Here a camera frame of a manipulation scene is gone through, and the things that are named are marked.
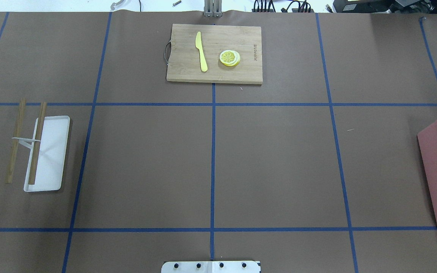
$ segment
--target black cable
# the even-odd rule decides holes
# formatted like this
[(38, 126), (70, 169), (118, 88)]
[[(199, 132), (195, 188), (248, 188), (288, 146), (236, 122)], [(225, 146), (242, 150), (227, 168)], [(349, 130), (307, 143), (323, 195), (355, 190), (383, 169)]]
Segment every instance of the black cable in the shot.
[(301, 7), (301, 2), (299, 2), (299, 1), (292, 1), (291, 3), (289, 3), (289, 5), (288, 5), (288, 7), (287, 7), (286, 9), (285, 9), (285, 8), (282, 8), (281, 11), (282, 11), (282, 12), (288, 12), (289, 7), (290, 7), (291, 5), (293, 5), (293, 3), (298, 3), (298, 9)]
[(293, 5), (293, 3), (295, 3), (295, 2), (298, 3), (298, 12), (311, 12), (311, 5), (310, 5), (310, 3), (306, 2), (306, 1), (296, 1), (296, 0), (291, 1), (291, 3), (289, 3), (288, 7), (286, 9), (282, 8), (281, 11), (282, 12), (288, 12), (289, 7), (291, 5)]
[(272, 2), (272, 0), (269, 0), (269, 6), (267, 7), (267, 11), (269, 12), (271, 10), (271, 5), (272, 5), (272, 10), (276, 12), (276, 8), (274, 7), (274, 3)]

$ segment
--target metal bracket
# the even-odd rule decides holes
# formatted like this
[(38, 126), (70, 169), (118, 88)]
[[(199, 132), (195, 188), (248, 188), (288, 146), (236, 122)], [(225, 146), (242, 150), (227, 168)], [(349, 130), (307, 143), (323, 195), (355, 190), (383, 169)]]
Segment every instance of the metal bracket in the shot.
[(260, 273), (260, 261), (165, 262), (161, 273)]
[(41, 140), (35, 140), (33, 138), (12, 138), (12, 139), (18, 140), (19, 144), (27, 147), (30, 150), (33, 150), (33, 142), (36, 142), (36, 141), (41, 142)]
[(222, 0), (205, 0), (205, 17), (222, 17)]

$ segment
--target yellow plastic knife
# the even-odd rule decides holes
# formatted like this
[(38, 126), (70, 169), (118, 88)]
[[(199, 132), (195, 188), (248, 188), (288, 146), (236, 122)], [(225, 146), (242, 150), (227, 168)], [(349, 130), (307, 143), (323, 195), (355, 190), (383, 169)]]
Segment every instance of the yellow plastic knife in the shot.
[(201, 32), (196, 33), (195, 38), (195, 47), (200, 52), (200, 69), (203, 72), (206, 72), (208, 70), (207, 61), (205, 61), (205, 55), (203, 55), (203, 47), (201, 46)]

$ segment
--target cable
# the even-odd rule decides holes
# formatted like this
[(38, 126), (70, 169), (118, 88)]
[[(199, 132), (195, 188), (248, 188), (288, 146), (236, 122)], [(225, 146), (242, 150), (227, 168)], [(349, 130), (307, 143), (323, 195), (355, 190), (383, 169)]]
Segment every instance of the cable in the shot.
[(267, 7), (267, 12), (270, 12), (271, 5), (272, 5), (272, 10), (274, 10), (274, 12), (276, 12), (276, 8), (274, 7), (274, 3), (272, 2), (272, 0), (269, 0), (269, 6)]
[[(115, 10), (117, 5), (121, 5), (124, 2), (124, 0), (119, 0), (117, 3), (112, 3), (111, 10)], [(139, 0), (139, 11), (142, 12), (143, 9), (141, 8), (141, 0)]]
[(286, 9), (282, 8), (281, 11), (288, 12), (289, 7), (293, 5), (294, 2), (298, 3), (298, 12), (311, 12), (311, 5), (309, 3), (307, 3), (306, 1), (298, 1), (298, 0), (292, 0)]

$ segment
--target wooden chopstick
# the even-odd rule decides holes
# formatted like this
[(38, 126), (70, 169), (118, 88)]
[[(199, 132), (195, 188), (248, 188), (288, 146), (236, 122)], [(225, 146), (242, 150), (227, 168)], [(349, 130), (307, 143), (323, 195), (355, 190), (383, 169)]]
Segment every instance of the wooden chopstick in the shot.
[[(40, 116), (38, 117), (38, 125), (36, 126), (35, 140), (41, 140), (46, 111), (47, 103), (42, 102), (40, 106)], [(36, 167), (38, 166), (38, 156), (40, 154), (40, 143), (40, 141), (33, 142), (33, 155), (31, 157), (30, 177), (28, 178), (28, 185), (35, 185)]]
[[(21, 133), (21, 126), (23, 125), (23, 119), (25, 117), (26, 99), (22, 98), (19, 101), (18, 116), (16, 118), (16, 124), (14, 125), (13, 137), (19, 138)], [(11, 184), (13, 182), (14, 165), (16, 163), (16, 154), (18, 151), (18, 140), (13, 140), (11, 147), (11, 157), (8, 166), (8, 173), (6, 174), (6, 183)]]

